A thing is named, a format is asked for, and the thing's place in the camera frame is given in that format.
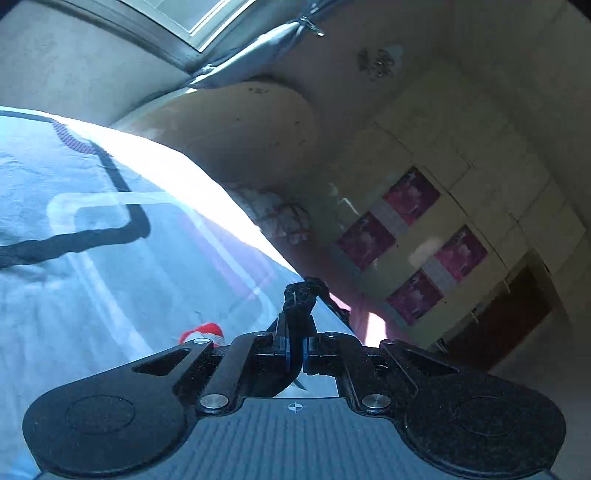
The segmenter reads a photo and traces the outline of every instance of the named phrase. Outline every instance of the poster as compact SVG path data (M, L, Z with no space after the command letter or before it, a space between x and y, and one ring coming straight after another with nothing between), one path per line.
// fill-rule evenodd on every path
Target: poster
M474 233L464 225L435 254L435 259L460 281L467 276L485 257L486 248Z
M431 310L443 294L423 270L418 270L387 302L400 314L408 325L415 323Z
M369 212L336 241L336 245L360 270L366 269L395 243L394 235Z
M411 168L383 196L384 200L411 226L439 198L439 191L419 172Z

